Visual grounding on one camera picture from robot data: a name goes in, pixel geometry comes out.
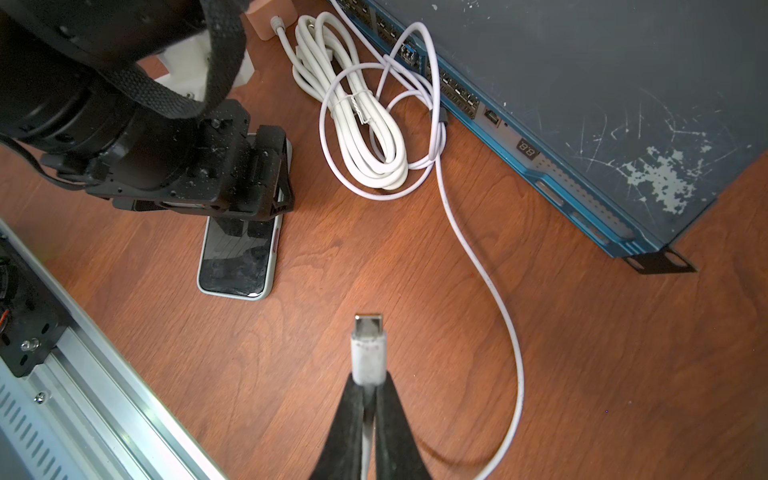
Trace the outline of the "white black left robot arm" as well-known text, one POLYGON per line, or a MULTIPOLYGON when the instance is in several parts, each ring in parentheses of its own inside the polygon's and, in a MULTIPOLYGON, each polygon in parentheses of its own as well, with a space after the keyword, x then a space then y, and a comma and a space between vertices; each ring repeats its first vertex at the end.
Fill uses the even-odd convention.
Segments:
MULTIPOLYGON (((292 211, 291 146, 230 98, 246 1, 5 1, 1 142, 59 188, 235 234, 292 211)), ((4 478, 218 479, 221 470, 8 228, 4 478)))

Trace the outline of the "pink power strip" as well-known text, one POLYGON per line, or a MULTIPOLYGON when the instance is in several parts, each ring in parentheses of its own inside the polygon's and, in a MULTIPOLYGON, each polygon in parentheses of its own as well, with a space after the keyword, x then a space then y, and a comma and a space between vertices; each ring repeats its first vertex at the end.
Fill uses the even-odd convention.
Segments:
POLYGON ((274 18, 290 26, 297 21, 298 12, 292 0, 254 0, 249 3, 245 16, 258 38, 267 41, 276 35, 272 26, 274 18))

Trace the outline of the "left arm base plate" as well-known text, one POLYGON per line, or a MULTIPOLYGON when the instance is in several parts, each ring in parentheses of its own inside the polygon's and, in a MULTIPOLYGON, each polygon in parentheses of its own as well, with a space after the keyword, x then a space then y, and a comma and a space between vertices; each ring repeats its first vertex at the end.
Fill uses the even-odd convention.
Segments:
POLYGON ((1 359, 17 377, 29 375, 55 347, 72 317, 11 243, 1 236, 1 359))

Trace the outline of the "aluminium front rail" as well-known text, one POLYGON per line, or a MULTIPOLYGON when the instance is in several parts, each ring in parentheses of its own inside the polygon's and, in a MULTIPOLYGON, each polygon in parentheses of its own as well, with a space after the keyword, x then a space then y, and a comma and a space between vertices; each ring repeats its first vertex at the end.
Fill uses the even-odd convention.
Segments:
POLYGON ((21 378, 1 359, 4 479, 222 479, 224 473, 32 251, 11 243, 72 317, 21 378))

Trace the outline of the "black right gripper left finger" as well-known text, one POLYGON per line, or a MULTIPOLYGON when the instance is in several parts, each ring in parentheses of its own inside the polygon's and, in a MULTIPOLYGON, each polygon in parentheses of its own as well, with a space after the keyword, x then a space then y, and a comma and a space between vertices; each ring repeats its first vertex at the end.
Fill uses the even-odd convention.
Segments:
POLYGON ((349 374, 311 480, 361 479, 364 412, 364 389, 349 374))

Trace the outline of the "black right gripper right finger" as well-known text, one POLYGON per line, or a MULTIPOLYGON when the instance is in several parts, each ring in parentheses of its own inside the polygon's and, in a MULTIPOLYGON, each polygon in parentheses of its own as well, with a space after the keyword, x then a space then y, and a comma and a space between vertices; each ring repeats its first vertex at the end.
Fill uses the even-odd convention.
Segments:
POLYGON ((416 444, 390 373, 375 390, 375 465, 378 480, 432 478, 416 444))

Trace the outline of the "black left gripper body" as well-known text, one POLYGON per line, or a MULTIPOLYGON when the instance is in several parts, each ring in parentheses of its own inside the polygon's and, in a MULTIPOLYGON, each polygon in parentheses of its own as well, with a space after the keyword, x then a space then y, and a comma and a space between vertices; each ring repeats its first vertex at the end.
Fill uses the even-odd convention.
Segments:
POLYGON ((148 120, 116 142, 104 181, 87 193, 121 210, 169 210, 242 221, 293 211, 288 139, 279 126, 250 132, 250 116, 226 100, 201 120, 148 120))

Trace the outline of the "black smartphone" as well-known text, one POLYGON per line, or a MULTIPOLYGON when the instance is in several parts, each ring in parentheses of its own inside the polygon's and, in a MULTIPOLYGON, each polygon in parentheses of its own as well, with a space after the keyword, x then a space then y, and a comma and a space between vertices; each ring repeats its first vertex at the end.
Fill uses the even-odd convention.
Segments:
MULTIPOLYGON (((254 190, 272 170, 270 159, 291 166, 292 144, 277 126, 262 126, 247 137, 251 165, 242 187, 254 190)), ((233 300, 257 301, 272 291, 283 217, 252 221, 210 217, 197 273, 200 292, 233 300)))

